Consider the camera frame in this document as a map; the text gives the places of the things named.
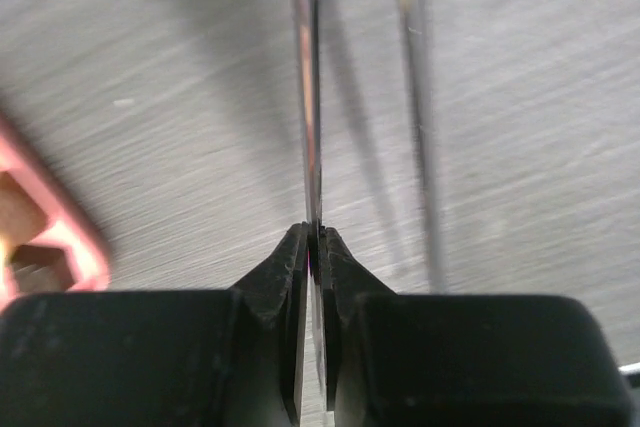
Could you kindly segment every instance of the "gray wooden surface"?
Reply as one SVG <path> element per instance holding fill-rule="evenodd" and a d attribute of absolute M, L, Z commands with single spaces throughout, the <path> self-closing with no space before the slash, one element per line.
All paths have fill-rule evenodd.
<path fill-rule="evenodd" d="M 454 290 L 577 296 L 640 360 L 640 0 L 432 1 Z M 422 291 L 394 0 L 323 7 L 326 222 Z M 104 229 L 114 288 L 229 285 L 302 219 L 290 0 L 0 0 L 0 22 L 3 108 Z"/>

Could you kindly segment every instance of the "gray table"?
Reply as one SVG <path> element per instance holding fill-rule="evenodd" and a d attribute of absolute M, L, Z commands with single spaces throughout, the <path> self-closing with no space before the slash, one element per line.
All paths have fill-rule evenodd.
<path fill-rule="evenodd" d="M 394 0 L 323 1 L 326 222 L 422 291 Z M 454 290 L 577 296 L 640 360 L 640 0 L 432 7 Z M 303 218 L 290 0 L 0 0 L 0 19 L 3 108 L 105 230 L 114 288 L 229 285 Z"/>

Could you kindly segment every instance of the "shiny metal stick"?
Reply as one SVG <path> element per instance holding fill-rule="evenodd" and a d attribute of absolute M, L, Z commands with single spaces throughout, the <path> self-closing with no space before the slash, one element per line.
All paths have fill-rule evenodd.
<path fill-rule="evenodd" d="M 320 146 L 320 71 L 318 56 L 318 0 L 293 0 L 295 35 L 298 47 L 298 76 L 302 110 L 302 150 L 304 161 L 307 222 L 309 238 L 309 270 L 313 278 L 311 289 L 312 330 L 316 351 L 316 366 L 320 385 L 326 389 L 324 321 L 319 271 L 318 242 L 322 225 L 322 165 Z"/>
<path fill-rule="evenodd" d="M 432 87 L 427 59 L 426 0 L 397 1 L 402 23 L 415 154 L 420 175 L 420 203 L 429 284 L 431 292 L 442 293 L 447 290 L 447 283 L 433 160 L 435 135 L 431 125 Z"/>

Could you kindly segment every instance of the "white speck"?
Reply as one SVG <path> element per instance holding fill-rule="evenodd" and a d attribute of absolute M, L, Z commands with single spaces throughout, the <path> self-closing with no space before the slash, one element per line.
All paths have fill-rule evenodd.
<path fill-rule="evenodd" d="M 118 108 L 133 107 L 136 105 L 135 99 L 118 99 L 113 101 L 113 106 Z"/>

